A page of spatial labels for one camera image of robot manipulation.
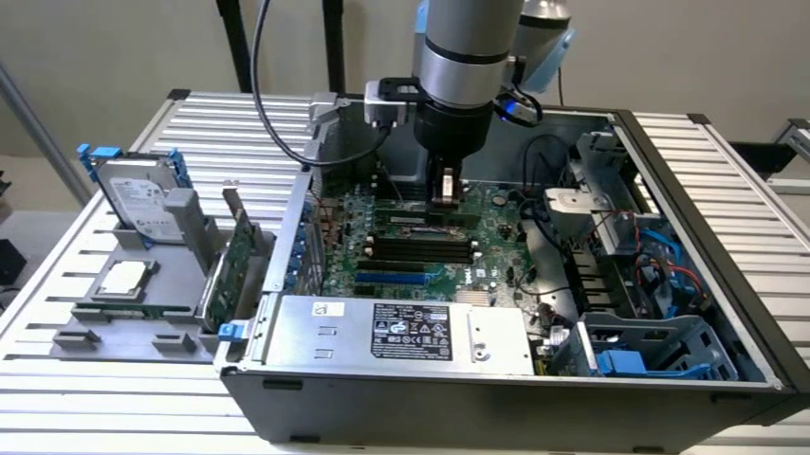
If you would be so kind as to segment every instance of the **warning label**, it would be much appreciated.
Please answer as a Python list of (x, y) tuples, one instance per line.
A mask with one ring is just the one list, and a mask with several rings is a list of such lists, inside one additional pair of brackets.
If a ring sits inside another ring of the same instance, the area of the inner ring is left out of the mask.
[(376, 358), (454, 360), (450, 308), (375, 303), (371, 354)]

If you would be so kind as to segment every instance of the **metal rail table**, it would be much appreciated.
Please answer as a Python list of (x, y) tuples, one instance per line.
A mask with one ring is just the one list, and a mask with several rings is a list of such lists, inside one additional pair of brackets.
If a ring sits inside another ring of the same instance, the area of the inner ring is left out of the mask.
[[(307, 99), (267, 101), (268, 111), (287, 120), (286, 133), (306, 140)], [(221, 210), (223, 222), (227, 209), (217, 182), (224, 177), (250, 182), (243, 194), (247, 209), (264, 227), (275, 229), (294, 163), (266, 146), (250, 103), (243, 95), (197, 93), (181, 103), (168, 101), (133, 147), (181, 147), (204, 210), (212, 216)], [(260, 440), (209, 365), (48, 358), (51, 338), (115, 248), (115, 221), (96, 193), (0, 317), (0, 453), (358, 453), (358, 447), (274, 446)], [(799, 339), (810, 338), (806, 320), (791, 321)], [(798, 349), (810, 362), (810, 349), (801, 343)], [(406, 447), (366, 447), (363, 452), (498, 453)], [(685, 453), (806, 455), (810, 410), (770, 428), (730, 428)]]

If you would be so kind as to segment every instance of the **blue tab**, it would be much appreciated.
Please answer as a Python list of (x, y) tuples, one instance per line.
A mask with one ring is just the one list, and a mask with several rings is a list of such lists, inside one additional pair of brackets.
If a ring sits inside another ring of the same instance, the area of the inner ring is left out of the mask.
[(216, 337), (220, 341), (242, 341), (242, 334), (244, 333), (244, 326), (242, 324), (223, 324), (219, 326), (219, 333)]
[(188, 168), (185, 167), (185, 160), (183, 158), (183, 154), (177, 151), (176, 147), (168, 153), (168, 159), (175, 165), (175, 175), (177, 176), (177, 183), (183, 188), (193, 188), (193, 185), (191, 184), (191, 179), (188, 178)]
[(85, 167), (87, 175), (89, 175), (89, 181), (92, 183), (99, 183), (99, 174), (96, 173), (96, 170), (92, 169), (92, 163), (89, 162), (89, 154), (87, 153), (88, 151), (89, 144), (81, 144), (76, 148), (76, 153), (79, 154), (79, 162)]
[(96, 150), (89, 154), (91, 158), (112, 159), (121, 155), (120, 147), (96, 147)]

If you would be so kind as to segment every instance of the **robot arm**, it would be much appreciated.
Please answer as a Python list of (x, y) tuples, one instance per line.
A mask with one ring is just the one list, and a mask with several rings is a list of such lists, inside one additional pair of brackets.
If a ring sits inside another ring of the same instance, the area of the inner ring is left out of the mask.
[(534, 71), (555, 49), (570, 20), (558, 3), (432, 2), (416, 77), (370, 82), (366, 87), (366, 117), (376, 126), (402, 124), (406, 104), (416, 103), (414, 134), (430, 153), (426, 184), (434, 210), (458, 207), (462, 160), (486, 142), (494, 100), (515, 60), (510, 51), (522, 52), (520, 61)]

